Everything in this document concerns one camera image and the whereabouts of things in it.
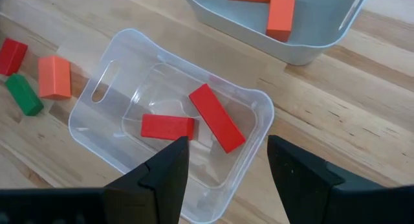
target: wooden table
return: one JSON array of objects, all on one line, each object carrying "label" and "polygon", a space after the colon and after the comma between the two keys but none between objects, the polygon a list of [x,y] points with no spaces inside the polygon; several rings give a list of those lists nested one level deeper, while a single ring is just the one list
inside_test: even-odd
[{"label": "wooden table", "polygon": [[[73,97],[24,117],[0,81],[0,187],[102,186],[120,176],[75,143],[69,113],[109,40],[137,28],[160,46],[244,87],[276,110],[277,134],[386,186],[414,183],[414,0],[368,0],[344,40],[305,67],[287,65],[199,23],[184,0],[1,0],[1,37],[72,67]],[[219,223],[288,223],[262,147]]]}]

